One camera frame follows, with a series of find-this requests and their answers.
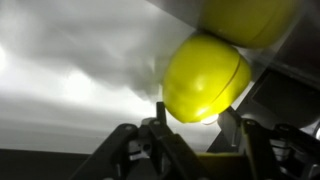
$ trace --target metal surface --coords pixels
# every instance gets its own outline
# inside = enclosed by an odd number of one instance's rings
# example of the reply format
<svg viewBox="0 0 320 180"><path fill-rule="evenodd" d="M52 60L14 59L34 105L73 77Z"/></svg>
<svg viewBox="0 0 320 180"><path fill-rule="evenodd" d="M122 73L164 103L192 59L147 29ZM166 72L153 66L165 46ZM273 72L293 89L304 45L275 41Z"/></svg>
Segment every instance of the metal surface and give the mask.
<svg viewBox="0 0 320 180"><path fill-rule="evenodd" d="M147 0L160 9L196 27L204 0Z"/></svg>
<svg viewBox="0 0 320 180"><path fill-rule="evenodd" d="M320 91L320 2L305 1L305 12L271 67Z"/></svg>
<svg viewBox="0 0 320 180"><path fill-rule="evenodd" d="M193 31L145 0L1 1L0 148L92 153L118 124L154 117ZM168 124L198 151L219 133Z"/></svg>
<svg viewBox="0 0 320 180"><path fill-rule="evenodd" d="M291 77L268 70L255 83L237 112L241 117L254 119L269 129L277 123L302 128L317 125L319 107L319 91Z"/></svg>

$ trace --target screw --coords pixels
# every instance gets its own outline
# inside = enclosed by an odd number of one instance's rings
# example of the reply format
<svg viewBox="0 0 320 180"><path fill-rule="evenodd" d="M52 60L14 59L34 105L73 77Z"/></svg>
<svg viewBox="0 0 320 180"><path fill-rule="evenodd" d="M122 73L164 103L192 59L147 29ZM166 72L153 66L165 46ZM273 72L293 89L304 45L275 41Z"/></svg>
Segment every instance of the screw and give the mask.
<svg viewBox="0 0 320 180"><path fill-rule="evenodd" d="M126 126L125 128L127 131L130 131L132 129L132 126Z"/></svg>
<svg viewBox="0 0 320 180"><path fill-rule="evenodd" d="M154 121L153 124L154 125L160 125L160 122L159 121Z"/></svg>

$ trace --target yellow ball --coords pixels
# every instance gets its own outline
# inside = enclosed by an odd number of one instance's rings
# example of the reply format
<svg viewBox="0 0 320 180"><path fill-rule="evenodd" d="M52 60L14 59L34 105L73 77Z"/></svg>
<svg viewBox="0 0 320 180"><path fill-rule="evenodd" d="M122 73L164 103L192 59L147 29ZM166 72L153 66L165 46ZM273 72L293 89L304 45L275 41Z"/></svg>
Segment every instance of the yellow ball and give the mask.
<svg viewBox="0 0 320 180"><path fill-rule="evenodd" d="M250 67L235 48L212 36L194 35L171 60L163 101L177 120L199 122L229 107L250 79Z"/></svg>
<svg viewBox="0 0 320 180"><path fill-rule="evenodd" d="M298 0L206 0L199 26L236 45L263 48L287 29Z"/></svg>

